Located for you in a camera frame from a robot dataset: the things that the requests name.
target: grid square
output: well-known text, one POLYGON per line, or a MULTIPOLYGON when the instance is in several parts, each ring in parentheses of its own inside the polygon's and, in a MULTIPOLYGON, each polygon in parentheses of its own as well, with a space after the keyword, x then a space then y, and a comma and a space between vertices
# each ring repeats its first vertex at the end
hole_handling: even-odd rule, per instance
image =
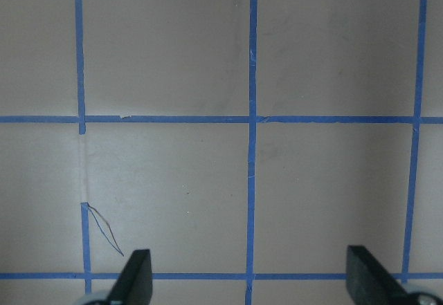
MULTIPOLYGON (((115 281, 94 280, 93 290, 109 290, 115 281)), ((154 280, 151 305, 244 305, 244 281, 154 280)))
POLYGON ((401 270, 410 125, 261 124, 256 272, 345 272, 349 244, 401 270))
POLYGON ((422 114, 443 116, 443 0, 428 0, 422 114))
POLYGON ((75 124, 0 126, 1 272, 80 272, 75 124))
POLYGON ((419 0, 259 0, 260 115, 411 115, 419 0))
POLYGON ((420 129, 415 209, 410 251, 411 272, 442 272, 443 223, 442 168, 443 127, 422 125, 420 129))
POLYGON ((84 0, 89 115, 246 115, 248 0, 84 0))
POLYGON ((344 281, 255 281, 253 305, 353 305, 344 281))
POLYGON ((0 280, 5 305, 72 304, 84 294, 81 279, 0 280))
POLYGON ((0 3, 0 115, 77 115, 74 0, 0 3))
MULTIPOLYGON (((244 272, 247 135, 246 124, 90 124, 91 205, 124 253, 152 250, 156 272, 244 272)), ((126 258, 90 231, 93 271, 120 271, 126 258)))

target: wall surface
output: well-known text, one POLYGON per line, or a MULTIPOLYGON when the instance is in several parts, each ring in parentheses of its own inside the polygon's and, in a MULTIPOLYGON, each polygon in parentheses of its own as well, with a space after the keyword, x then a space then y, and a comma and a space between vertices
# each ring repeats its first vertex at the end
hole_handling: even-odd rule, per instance
POLYGON ((350 305, 348 244, 443 293, 443 0, 0 4, 2 304, 137 248, 153 305, 350 305))

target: blue grid line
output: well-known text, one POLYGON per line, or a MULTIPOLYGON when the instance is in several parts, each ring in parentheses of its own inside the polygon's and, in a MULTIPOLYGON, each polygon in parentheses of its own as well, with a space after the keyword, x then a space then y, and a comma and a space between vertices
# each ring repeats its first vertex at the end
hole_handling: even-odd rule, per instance
POLYGON ((419 7, 419 25, 417 42, 417 72, 415 80, 415 101, 414 101, 414 124, 413 138, 410 149, 410 169, 408 186, 408 204, 406 208, 406 223, 404 232, 403 262, 401 265, 401 282, 408 281, 410 248, 413 233, 415 186, 417 182, 417 162, 420 137, 420 117, 422 113, 422 91, 423 91, 423 72, 424 72, 424 44, 426 36, 426 6, 427 0, 420 0, 419 7))
POLYGON ((84 269, 84 291, 91 293, 91 249, 89 247, 89 215, 88 203, 80 204, 82 211, 82 244, 83 244, 83 269, 84 269))
POLYGON ((77 116, 0 116, 0 123, 78 123, 77 116))
MULTIPOLYGON (((83 272, 3 272, 2 279, 117 279, 120 273, 98 272, 85 274, 83 272)), ((400 279, 403 274, 392 274, 395 279, 400 279)), ((236 273, 206 273, 206 272, 157 272, 152 275, 153 279, 162 280, 247 280, 246 274, 236 273)), ((443 272, 409 272, 408 279, 443 279, 443 272)), ((254 274, 255 280, 262 281, 327 281, 344 280, 345 273, 260 273, 254 274)))
POLYGON ((133 115, 120 117, 118 115, 88 115, 86 122, 101 123, 248 123, 248 116, 163 116, 163 115, 133 115))
MULTIPOLYGON (((249 116, 192 116, 192 115, 86 115, 86 123, 198 123, 249 124, 249 116)), ((257 115, 257 123, 342 123, 342 124, 443 124, 443 117, 425 116, 326 116, 326 115, 257 115)), ((9 115, 0 116, 1 123, 79 123, 77 116, 9 115)))
POLYGON ((412 116, 296 116, 296 115, 275 115, 275 116, 258 116, 259 123, 281 122, 281 123, 381 123, 395 124, 406 123, 412 124, 414 118, 412 116))
POLYGON ((248 143, 248 215, 246 235, 246 290, 244 302, 252 304, 254 282, 255 232, 255 146, 257 141, 257 1, 249 2, 249 143, 248 143))
POLYGON ((84 279, 83 272, 3 272, 0 279, 84 279))
POLYGON ((84 105, 83 4, 75 0, 75 51, 77 57, 78 132, 86 133, 84 105))

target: blue tape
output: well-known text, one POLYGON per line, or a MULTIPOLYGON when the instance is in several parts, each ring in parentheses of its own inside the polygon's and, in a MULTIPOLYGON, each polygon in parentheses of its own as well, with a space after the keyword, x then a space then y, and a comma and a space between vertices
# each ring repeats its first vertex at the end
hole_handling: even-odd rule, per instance
POLYGON ((154 273, 153 279, 217 279, 217 280, 245 280, 246 274, 230 273, 154 273))
POLYGON ((404 231, 404 245, 403 245, 403 262, 401 265, 401 282, 408 281, 410 247, 413 232, 413 216, 415 203, 415 184, 417 180, 417 161, 418 161, 418 146, 419 146, 419 124, 413 125, 413 139, 410 149, 410 167, 409 167, 409 186, 408 186, 408 201, 406 206, 406 224, 404 231))
POLYGON ((426 39, 426 8, 428 0, 420 0, 418 42, 417 42, 417 69, 415 77, 415 103, 414 117, 419 118, 422 114, 422 92, 424 73, 424 47, 426 39))
POLYGON ((86 133, 84 105, 84 57, 83 57, 83 4, 75 0, 75 49, 77 55, 78 131, 86 133))
POLYGON ((88 115, 86 122, 100 123, 245 123, 248 116, 141 116, 88 115))
POLYGON ((0 123, 77 123, 77 116, 0 116, 0 123))
MULTIPOLYGON (((0 273, 0 280, 2 279, 87 279, 91 284, 92 279, 117 279, 120 276, 116 272, 99 272, 85 274, 83 272, 4 272, 0 273)), ((401 279, 403 274, 392 274, 395 279, 401 279)), ((410 272, 407 274, 408 279, 443 279, 443 272, 410 272)), ((154 273, 153 279, 167 279, 167 280, 229 280, 229 281, 244 281, 248 279, 247 274, 236 273, 154 273)), ((344 280, 346 274, 343 273, 294 273, 294 274, 254 274, 254 280, 273 281, 273 280, 287 280, 287 281, 327 281, 327 280, 344 280)))
POLYGON ((426 36, 426 7, 427 0, 420 0, 419 27, 417 43, 417 74, 415 78, 415 102, 413 139, 410 149, 410 168, 408 186, 408 205, 406 208, 406 223, 403 245, 403 262, 401 265, 401 282, 408 281, 411 239, 413 233, 413 218, 415 204, 415 186, 417 182, 417 162, 420 137, 420 121, 422 112, 423 70, 424 70, 424 47, 426 36))
POLYGON ((258 116, 259 123, 406 123, 412 124, 411 116, 258 116))
POLYGON ((255 274, 255 279, 272 280, 328 280, 328 279, 346 279, 346 274, 255 274))
POLYGON ((255 233, 255 146, 257 138, 257 0, 249 2, 249 144, 248 216, 246 240, 246 290, 244 302, 252 304, 255 233))
POLYGON ((421 117, 422 124, 443 124, 443 117, 421 117))
POLYGON ((410 272, 409 279, 443 279, 443 272, 410 272))
POLYGON ((91 293, 91 249, 89 247, 89 216, 88 203, 81 203, 82 210, 82 242, 83 242, 83 269, 84 269, 84 291, 91 293))
POLYGON ((0 279, 84 279, 82 272, 3 272, 0 279))

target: blue painter's tape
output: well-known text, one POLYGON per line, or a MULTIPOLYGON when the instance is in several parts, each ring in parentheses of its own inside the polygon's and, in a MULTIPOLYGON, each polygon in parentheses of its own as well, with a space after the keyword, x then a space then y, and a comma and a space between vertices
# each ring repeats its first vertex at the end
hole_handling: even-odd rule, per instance
POLYGON ((422 113, 422 91, 424 73, 424 44, 426 39, 426 8, 428 0, 420 0, 419 25, 417 41, 417 69, 415 78, 414 116, 419 118, 422 113))
POLYGON ((411 246, 411 238, 413 233, 415 184, 417 180, 419 132, 420 132, 420 124, 414 124, 413 139, 410 149, 409 186, 408 186, 408 201, 406 207, 406 224, 404 232, 403 262, 401 265, 402 283, 406 283, 408 281, 407 275, 409 272, 410 246, 411 246))
POLYGON ((79 133, 86 133, 84 105, 83 2, 75 0, 75 49, 77 55, 77 98, 79 133))
POLYGON ((81 272, 4 272, 0 279, 84 279, 81 272))
POLYGON ((0 116, 0 123, 78 123, 77 116, 0 116))
POLYGON ((252 304, 254 282, 255 234, 255 150, 257 141, 257 3, 249 1, 249 144, 248 144, 248 216, 246 235, 245 305, 252 304))
POLYGON ((120 117, 116 115, 88 115, 86 122, 100 123, 244 123, 248 116, 141 116, 120 117))
POLYGON ((91 293, 91 249, 89 247, 89 216, 88 203, 81 203, 82 211, 82 242, 83 242, 83 269, 84 269, 84 291, 91 293))
MULTIPOLYGON (((83 272, 4 272, 0 273, 1 279, 117 279, 120 276, 116 272, 102 272, 84 274, 83 272)), ((401 279, 401 273, 392 274, 395 279, 401 279)), ((175 280, 229 280, 244 281, 248 279, 247 274, 237 273, 154 273, 153 279, 175 279, 175 280)), ((408 279, 443 279, 443 272, 410 272, 408 279)), ((305 274, 254 274, 254 279, 259 280, 343 280, 346 274, 330 273, 305 273, 305 274)))
POLYGON ((443 272, 410 272, 409 279, 443 279, 443 272))
POLYGON ((346 274, 255 274, 255 279, 273 280, 328 280, 328 279, 346 279, 346 274))
POLYGON ((422 124, 443 124, 443 117, 421 117, 422 124))
POLYGON ((153 279, 217 279, 217 280, 245 280, 246 274, 229 273, 154 273, 153 279))
POLYGON ((116 273, 116 272, 91 273, 92 279, 117 279, 119 276, 120 276, 120 274, 116 273))
POLYGON ((257 122, 281 122, 281 123, 380 123, 412 124, 414 117, 411 116, 258 116, 257 122))
POLYGON ((420 0, 419 27, 417 43, 417 74, 415 78, 415 102, 413 139, 410 149, 408 203, 406 208, 406 224, 404 232, 403 262, 401 265, 401 282, 408 281, 411 239, 413 233, 413 217, 415 204, 415 186, 417 182, 417 163, 419 153, 420 121, 422 112, 422 91, 424 71, 424 47, 426 36, 426 7, 427 0, 420 0))

